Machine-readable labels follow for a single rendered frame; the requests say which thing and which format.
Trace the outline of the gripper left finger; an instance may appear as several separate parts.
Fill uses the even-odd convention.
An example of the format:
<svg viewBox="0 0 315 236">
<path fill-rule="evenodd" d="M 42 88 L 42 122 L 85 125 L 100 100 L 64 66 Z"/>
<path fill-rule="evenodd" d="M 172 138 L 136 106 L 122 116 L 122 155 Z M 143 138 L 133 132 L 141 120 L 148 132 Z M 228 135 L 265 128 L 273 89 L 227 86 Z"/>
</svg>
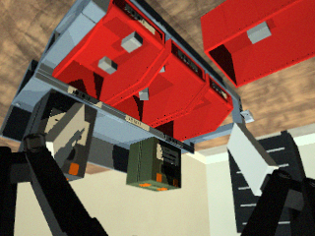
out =
<svg viewBox="0 0 315 236">
<path fill-rule="evenodd" d="M 25 151 L 0 147 L 0 236 L 14 236 L 18 183 L 24 182 L 31 182 L 53 236 L 108 236 L 61 171 L 84 131 L 85 104 L 75 103 L 46 135 L 25 136 Z"/>
</svg>

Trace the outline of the red bin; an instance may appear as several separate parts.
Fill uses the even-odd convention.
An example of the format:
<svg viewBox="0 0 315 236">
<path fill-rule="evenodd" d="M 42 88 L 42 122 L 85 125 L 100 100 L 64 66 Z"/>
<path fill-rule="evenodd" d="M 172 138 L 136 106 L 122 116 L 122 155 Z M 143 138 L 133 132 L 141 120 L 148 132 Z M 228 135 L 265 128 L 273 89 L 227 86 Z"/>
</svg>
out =
<svg viewBox="0 0 315 236">
<path fill-rule="evenodd" d="M 159 73 L 165 65 L 165 72 Z M 204 87 L 201 67 L 171 38 L 144 79 L 106 104 L 152 125 L 185 111 Z M 149 100 L 139 91 L 149 88 Z"/>
<path fill-rule="evenodd" d="M 128 53 L 120 45 L 134 31 L 143 45 Z M 52 77 L 107 103 L 139 84 L 163 51 L 161 30 L 152 20 L 130 0 L 110 0 L 106 15 L 54 69 Z M 111 75 L 97 66 L 104 56 L 118 64 Z"/>
<path fill-rule="evenodd" d="M 207 73 L 205 86 L 185 111 L 149 126 L 181 142 L 215 131 L 230 109 L 229 94 Z"/>
<path fill-rule="evenodd" d="M 253 44 L 247 30 L 265 21 L 272 35 Z M 204 52 L 237 88 L 315 56 L 315 0 L 226 0 L 201 26 Z"/>
</svg>

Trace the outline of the small white block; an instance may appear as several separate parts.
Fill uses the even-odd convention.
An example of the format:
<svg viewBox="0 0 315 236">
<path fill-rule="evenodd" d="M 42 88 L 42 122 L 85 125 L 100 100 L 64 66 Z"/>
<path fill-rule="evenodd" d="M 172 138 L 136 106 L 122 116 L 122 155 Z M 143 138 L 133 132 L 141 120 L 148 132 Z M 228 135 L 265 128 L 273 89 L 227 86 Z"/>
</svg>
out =
<svg viewBox="0 0 315 236">
<path fill-rule="evenodd" d="M 122 39 L 121 46 L 129 53 L 143 45 L 143 39 L 134 31 Z"/>
</svg>

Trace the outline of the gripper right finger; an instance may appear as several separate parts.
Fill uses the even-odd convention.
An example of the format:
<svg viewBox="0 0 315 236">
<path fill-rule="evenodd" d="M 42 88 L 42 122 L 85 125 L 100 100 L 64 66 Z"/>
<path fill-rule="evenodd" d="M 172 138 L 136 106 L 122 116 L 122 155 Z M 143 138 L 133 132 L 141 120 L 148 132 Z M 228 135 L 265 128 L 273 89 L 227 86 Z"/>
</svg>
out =
<svg viewBox="0 0 315 236">
<path fill-rule="evenodd" d="M 315 236 L 315 179 L 292 180 L 243 123 L 234 123 L 227 147 L 254 196 L 261 196 L 240 236 L 275 236 L 284 206 L 291 236 Z"/>
</svg>

